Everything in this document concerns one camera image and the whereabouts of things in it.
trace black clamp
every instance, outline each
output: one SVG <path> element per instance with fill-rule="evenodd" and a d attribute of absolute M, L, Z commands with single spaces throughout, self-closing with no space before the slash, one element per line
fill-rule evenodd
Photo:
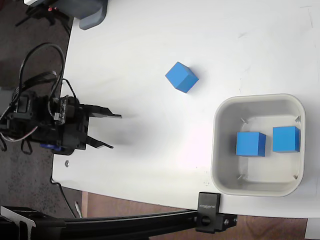
<path fill-rule="evenodd" d="M 199 193 L 195 227 L 197 232 L 214 234 L 237 225 L 237 215 L 219 213 L 220 197 L 219 193 Z"/>

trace blue block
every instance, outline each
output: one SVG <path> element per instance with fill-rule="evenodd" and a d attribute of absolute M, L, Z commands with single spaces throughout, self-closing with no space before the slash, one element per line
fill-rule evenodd
<path fill-rule="evenodd" d="M 300 130 L 295 126 L 274 127 L 272 141 L 274 152 L 300 152 Z"/>
<path fill-rule="evenodd" d="M 180 62 L 177 62 L 165 77 L 176 89 L 184 93 L 187 93 L 198 81 L 197 76 Z"/>
<path fill-rule="evenodd" d="M 260 132 L 238 132 L 236 134 L 236 155 L 265 156 L 266 135 Z"/>

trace black bracket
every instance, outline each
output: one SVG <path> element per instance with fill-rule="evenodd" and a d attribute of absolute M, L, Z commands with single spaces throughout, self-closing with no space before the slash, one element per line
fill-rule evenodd
<path fill-rule="evenodd" d="M 237 225 L 237 215 L 219 213 L 220 197 L 219 193 L 199 193 L 195 227 L 197 232 L 214 234 Z"/>
<path fill-rule="evenodd" d="M 65 221 L 28 207 L 1 206 L 0 213 L 18 226 L 19 240 L 59 240 Z"/>

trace wire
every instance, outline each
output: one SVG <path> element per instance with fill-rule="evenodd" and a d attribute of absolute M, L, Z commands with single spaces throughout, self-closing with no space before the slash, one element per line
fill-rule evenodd
<path fill-rule="evenodd" d="M 33 134 L 35 132 L 35 130 L 37 130 L 37 128 L 38 128 L 38 126 L 34 127 L 29 133 L 27 133 L 26 135 L 24 135 L 23 137 L 18 138 L 18 139 L 14 139 L 14 138 L 11 138 L 11 137 L 8 137 L 8 136 L 4 136 L 2 132 L 0 132 L 0 135 L 4 140 L 6 140 L 8 142 L 19 142 L 19 141 L 21 141 L 23 139 L 26 139 L 31 134 Z"/>
<path fill-rule="evenodd" d="M 20 72 L 19 72 L 19 85 L 18 85 L 18 91 L 17 91 L 17 95 L 14 97 L 14 99 L 12 100 L 12 104 L 16 103 L 18 101 L 18 99 L 20 98 L 21 96 L 21 93 L 22 93 L 22 78 L 23 78 L 23 73 L 24 73 L 24 69 L 26 67 L 26 63 L 27 61 L 29 60 L 29 58 L 35 54 L 36 52 L 38 52 L 39 50 L 43 49 L 43 48 L 46 48 L 46 47 L 52 47 L 54 49 L 57 50 L 57 52 L 59 53 L 59 56 L 60 56 L 60 60 L 61 60 L 61 69 L 60 69 L 60 74 L 59 74 L 59 77 L 57 78 L 56 80 L 56 83 L 54 84 L 54 88 L 52 89 L 51 93 L 50 93 L 50 97 L 49 97 L 49 101 L 51 99 L 51 97 L 53 96 L 54 92 L 56 91 L 58 85 L 59 85 L 59 82 L 62 81 L 62 77 L 63 77 L 63 74 L 64 74 L 64 71 L 65 71 L 65 57 L 64 57 L 64 53 L 62 51 L 62 49 L 54 44 L 54 43 L 50 43 L 50 42 L 45 42 L 45 43 L 42 43 L 38 46 L 36 46 L 35 48 L 33 48 L 30 52 L 28 52 L 28 54 L 26 55 L 25 59 L 23 60 L 22 64 L 21 64 L 21 67 L 20 67 Z"/>
<path fill-rule="evenodd" d="M 54 75 L 54 78 L 50 78 L 47 79 L 45 77 L 49 76 L 49 75 Z M 24 92 L 27 89 L 30 89 L 36 85 L 40 85 L 40 84 L 45 84 L 45 83 L 50 83 L 50 82 L 56 82 L 57 81 L 57 73 L 55 71 L 47 71 L 47 72 L 43 72 L 40 73 L 34 77 L 29 78 L 28 80 L 26 80 L 23 84 L 22 84 L 22 90 L 21 92 Z M 17 87 L 14 90 L 14 95 L 13 98 L 14 99 L 17 94 L 19 93 L 19 87 Z"/>
<path fill-rule="evenodd" d="M 70 82 L 65 78 L 63 78 L 62 80 L 64 80 L 66 82 L 66 84 L 68 84 L 68 86 L 69 86 L 69 88 L 70 88 L 70 90 L 72 92 L 72 95 L 74 97 L 74 107 L 77 109 L 79 107 L 79 102 L 78 102 L 77 96 L 76 96 L 76 94 L 75 94 Z"/>
<path fill-rule="evenodd" d="M 59 186 L 59 189 L 60 189 L 60 192 L 61 192 L 61 194 L 62 194 L 63 200 L 65 201 L 65 204 L 67 205 L 68 209 L 70 210 L 72 216 L 73 216 L 74 218 L 77 218 L 76 215 L 75 215 L 75 213 L 74 213 L 74 211 L 72 210 L 72 208 L 71 208 L 68 200 L 67 200 L 67 197 L 66 197 L 66 195 L 65 195 L 65 192 L 64 192 L 61 184 L 60 184 L 59 182 L 55 182 L 55 181 L 53 180 L 53 178 L 52 178 L 52 172 L 51 172 L 51 177 L 50 177 L 50 183 L 51 183 L 52 185 L 58 185 L 58 186 Z"/>

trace gray object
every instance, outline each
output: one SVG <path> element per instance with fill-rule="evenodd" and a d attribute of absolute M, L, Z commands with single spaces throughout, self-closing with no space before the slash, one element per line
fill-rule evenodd
<path fill-rule="evenodd" d="M 46 0 L 38 0 L 31 6 L 46 2 Z M 108 0 L 58 0 L 51 6 L 68 16 L 79 19 L 79 27 L 87 30 L 99 25 L 105 19 Z"/>

